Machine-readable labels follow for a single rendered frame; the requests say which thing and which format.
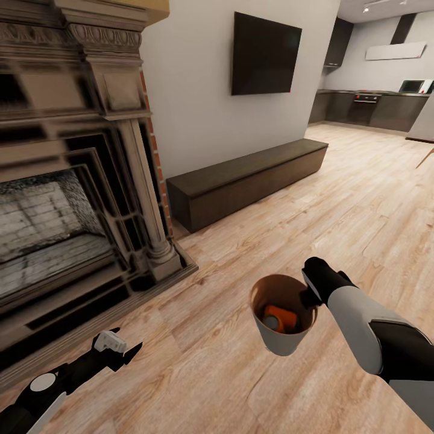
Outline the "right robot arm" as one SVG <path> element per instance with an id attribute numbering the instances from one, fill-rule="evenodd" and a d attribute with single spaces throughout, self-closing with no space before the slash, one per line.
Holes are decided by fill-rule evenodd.
<path id="1" fill-rule="evenodd" d="M 324 303 L 362 369 L 385 380 L 434 432 L 434 344 L 324 259 L 307 259 L 301 272 L 309 285 L 300 292 L 305 307 Z"/>

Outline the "can of soda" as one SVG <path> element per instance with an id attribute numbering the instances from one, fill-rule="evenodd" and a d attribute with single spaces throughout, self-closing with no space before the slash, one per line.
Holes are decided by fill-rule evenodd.
<path id="1" fill-rule="evenodd" d="M 282 322 L 286 327 L 287 335 L 297 334 L 299 329 L 299 317 L 295 313 L 281 310 L 276 305 L 270 303 L 270 305 L 266 305 L 265 307 L 263 319 L 270 315 L 275 315 L 282 319 Z"/>
<path id="2" fill-rule="evenodd" d="M 263 326 L 266 328 L 269 328 L 270 330 L 273 330 L 276 333 L 281 333 L 285 335 L 285 327 L 283 326 L 280 318 L 277 318 L 275 316 L 270 316 L 268 318 L 265 318 L 265 320 L 262 322 Z"/>

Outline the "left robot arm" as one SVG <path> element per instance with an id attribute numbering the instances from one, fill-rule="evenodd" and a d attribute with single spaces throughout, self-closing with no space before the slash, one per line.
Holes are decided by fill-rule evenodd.
<path id="1" fill-rule="evenodd" d="M 89 352 L 34 378 L 14 405 L 0 413 L 0 434 L 39 434 L 78 386 L 106 366 L 113 371 L 127 366 L 142 343 L 128 350 L 130 343 L 117 335 L 118 331 L 120 327 L 101 331 Z"/>

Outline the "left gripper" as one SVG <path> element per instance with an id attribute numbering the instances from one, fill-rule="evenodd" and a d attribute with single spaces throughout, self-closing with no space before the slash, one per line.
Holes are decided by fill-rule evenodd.
<path id="1" fill-rule="evenodd" d="M 120 327 L 112 329 L 114 333 L 120 331 Z M 105 349 L 102 352 L 97 350 L 94 345 L 97 337 L 93 338 L 92 348 L 86 354 L 80 356 L 80 359 L 84 359 L 89 367 L 89 379 L 95 376 L 98 372 L 108 366 L 113 371 L 118 371 L 124 364 L 127 366 L 133 357 L 142 348 L 142 343 L 136 345 L 133 349 L 126 351 L 125 353 L 119 353 L 113 351 L 111 348 Z"/>

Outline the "trash can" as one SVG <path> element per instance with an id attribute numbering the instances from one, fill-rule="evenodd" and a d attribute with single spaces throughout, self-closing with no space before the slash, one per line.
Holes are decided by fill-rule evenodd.
<path id="1" fill-rule="evenodd" d="M 260 278 L 250 290 L 250 308 L 253 311 L 263 343 L 273 354 L 278 356 L 291 355 L 301 344 L 318 317 L 318 305 L 306 308 L 303 304 L 300 292 L 304 290 L 308 290 L 308 286 L 296 278 L 283 274 L 271 274 Z M 297 334 L 287 335 L 282 319 L 275 315 L 270 316 L 281 319 L 285 327 L 285 335 L 276 333 L 262 324 L 265 320 L 263 319 L 265 307 L 270 303 L 281 310 L 291 311 L 299 317 Z"/>

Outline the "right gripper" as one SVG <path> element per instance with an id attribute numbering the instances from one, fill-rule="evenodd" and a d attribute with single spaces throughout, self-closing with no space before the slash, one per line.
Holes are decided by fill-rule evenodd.
<path id="1" fill-rule="evenodd" d="M 318 298 L 317 294 L 311 290 L 310 287 L 308 287 L 308 290 L 301 291 L 300 297 L 306 308 L 322 305 L 322 301 Z"/>

